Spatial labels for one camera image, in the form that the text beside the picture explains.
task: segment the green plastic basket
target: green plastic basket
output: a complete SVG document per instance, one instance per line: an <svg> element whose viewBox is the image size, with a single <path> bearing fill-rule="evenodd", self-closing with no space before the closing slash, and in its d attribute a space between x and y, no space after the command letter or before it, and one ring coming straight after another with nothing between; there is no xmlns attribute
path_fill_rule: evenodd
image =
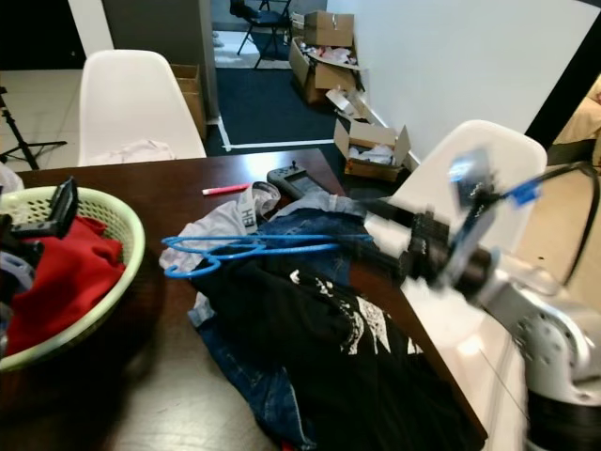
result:
<svg viewBox="0 0 601 451"><path fill-rule="evenodd" d="M41 221L50 212L50 199L54 189L53 186L47 186L3 194L0 212L10 214L15 224ZM146 241L144 228L137 214L125 202L109 194L87 188L79 188L78 194L78 214L104 222L107 225L104 236L123 243L122 261L126 269L116 285L84 317L52 338L5 357L0 361L0 371L16 369L38 359L48 358L93 332L108 317L140 268Z"/></svg>

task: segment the white plastic chair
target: white plastic chair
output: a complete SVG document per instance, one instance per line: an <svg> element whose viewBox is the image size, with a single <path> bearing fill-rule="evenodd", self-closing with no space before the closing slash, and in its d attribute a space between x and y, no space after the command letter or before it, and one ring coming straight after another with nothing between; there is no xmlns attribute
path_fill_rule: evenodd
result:
<svg viewBox="0 0 601 451"><path fill-rule="evenodd" d="M79 165L150 139L178 159L206 157L205 148L169 64L160 54L108 50L84 65Z"/></svg>
<svg viewBox="0 0 601 451"><path fill-rule="evenodd" d="M400 207L420 211L426 207L449 220L456 230L465 214L460 214L449 184L448 171L458 155L484 148L500 188L510 188L545 170L547 154L531 138L482 120L465 122L447 135L428 155L407 181L392 196L390 202ZM488 248L516 250L522 237L533 204L517 209L509 202L497 208L493 226L481 244ZM381 218L370 218L365 224L378 247L395 257L407 248L408 230ZM470 307L452 290L430 291L424 283L407 280L402 286L409 303L415 310L434 344L452 348L475 333L485 314Z"/></svg>

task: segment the dark wooden tabletop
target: dark wooden tabletop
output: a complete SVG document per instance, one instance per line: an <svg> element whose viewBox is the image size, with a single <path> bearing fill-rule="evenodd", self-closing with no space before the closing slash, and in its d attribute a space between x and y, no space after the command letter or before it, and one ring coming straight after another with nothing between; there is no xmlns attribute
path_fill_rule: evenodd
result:
<svg viewBox="0 0 601 451"><path fill-rule="evenodd" d="M214 364L188 321L195 292L166 279L160 239L176 235L239 194L202 189L264 180L295 160L342 194L319 150L56 169L22 173L26 187L79 186L119 197L140 217L146 254L113 314L81 343L45 362L0 374L1 450L278 449L255 424L244 399ZM351 280L424 350L478 428L485 431L407 300L390 282L356 264Z"/></svg>

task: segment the denim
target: denim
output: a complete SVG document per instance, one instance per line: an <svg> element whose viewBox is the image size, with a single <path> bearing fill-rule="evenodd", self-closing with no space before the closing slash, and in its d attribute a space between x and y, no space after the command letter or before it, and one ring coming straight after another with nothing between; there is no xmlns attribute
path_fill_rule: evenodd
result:
<svg viewBox="0 0 601 451"><path fill-rule="evenodd" d="M361 234L364 210L346 197L329 194L307 195L280 210L258 228L258 234ZM266 241L270 247L286 247L298 241ZM341 285L348 285L349 259L340 251L294 255L301 265ZM201 335L211 356L227 379L249 403L254 417L269 434L301 450L316 448L315 434L301 413L294 388L285 368L246 350L223 336L208 299L199 293L188 316Z"/></svg>

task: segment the blue plastic hanger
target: blue plastic hanger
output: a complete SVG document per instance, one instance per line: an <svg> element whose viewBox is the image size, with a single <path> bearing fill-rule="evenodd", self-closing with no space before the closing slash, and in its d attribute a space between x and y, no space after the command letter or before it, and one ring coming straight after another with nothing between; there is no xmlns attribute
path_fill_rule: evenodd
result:
<svg viewBox="0 0 601 451"><path fill-rule="evenodd" d="M183 241L223 241L233 240L230 244L224 244L216 246L210 249L193 249L179 245ZM187 252L189 254L200 254L203 259L209 264L206 268L200 270L194 270L189 272L178 272L177 265L170 266L165 270L167 277L176 279L191 279L199 277L201 275L209 274L213 271L217 271L222 266L222 260L236 260L239 258L246 257L259 257L259 256L281 256L281 255L292 255L292 254L310 254L314 252L325 252L333 251L340 248L340 244L336 242L326 242L323 244L311 244L307 246L297 247L282 247L267 249L267 245L258 242L245 242L245 241L264 241L264 240L288 240L288 241L340 241L340 240L362 240L371 241L372 237L369 235L244 235L244 236L226 236L226 237L169 237L163 239L161 242L172 249L177 251ZM216 252L221 249L239 249L240 252L236 254L227 255L215 255Z"/></svg>

